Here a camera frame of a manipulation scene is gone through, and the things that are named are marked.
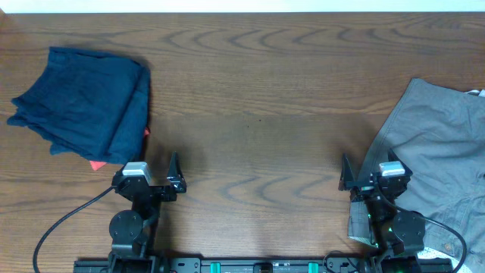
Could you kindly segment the grey shorts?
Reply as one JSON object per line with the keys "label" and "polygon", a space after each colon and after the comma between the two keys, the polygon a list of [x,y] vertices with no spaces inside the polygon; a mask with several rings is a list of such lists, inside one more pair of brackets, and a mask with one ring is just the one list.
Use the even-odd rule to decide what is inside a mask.
{"label": "grey shorts", "polygon": [[424,256],[484,270],[484,98],[414,78],[372,142],[358,179],[387,161],[392,148],[411,169],[398,206],[430,218]]}

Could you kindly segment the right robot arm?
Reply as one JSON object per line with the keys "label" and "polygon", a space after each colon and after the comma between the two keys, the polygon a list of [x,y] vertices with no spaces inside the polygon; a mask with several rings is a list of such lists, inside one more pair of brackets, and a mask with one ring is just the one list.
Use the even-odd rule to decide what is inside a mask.
{"label": "right robot arm", "polygon": [[424,248],[425,220],[418,212],[399,209],[395,199],[407,190],[411,169],[393,150],[377,172],[357,180],[346,155],[342,156],[339,190],[350,192],[350,201],[362,202],[377,251],[357,262],[359,272],[420,271],[417,252]]}

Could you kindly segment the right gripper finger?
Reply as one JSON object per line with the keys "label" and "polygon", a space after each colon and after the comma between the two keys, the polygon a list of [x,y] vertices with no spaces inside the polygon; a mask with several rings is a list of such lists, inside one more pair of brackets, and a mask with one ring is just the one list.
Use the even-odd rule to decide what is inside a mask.
{"label": "right gripper finger", "polygon": [[398,155],[394,152],[392,148],[389,148],[387,152],[387,158],[389,162],[401,162],[401,159],[398,157]]}
{"label": "right gripper finger", "polygon": [[352,172],[352,168],[349,162],[349,159],[346,154],[342,155],[342,168],[341,168],[341,175],[339,179],[339,190],[351,190],[355,186],[355,178]]}

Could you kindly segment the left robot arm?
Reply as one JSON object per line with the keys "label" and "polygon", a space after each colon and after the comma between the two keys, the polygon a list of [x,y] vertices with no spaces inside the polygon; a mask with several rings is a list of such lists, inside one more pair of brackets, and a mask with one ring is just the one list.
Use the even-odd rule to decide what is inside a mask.
{"label": "left robot arm", "polygon": [[131,201],[129,210],[118,212],[109,224],[112,238],[108,273],[166,273],[171,270],[165,257],[154,252],[161,204],[174,202],[186,192],[186,181],[176,152],[171,155],[168,185],[151,184],[146,162],[128,162],[112,180],[115,193]]}

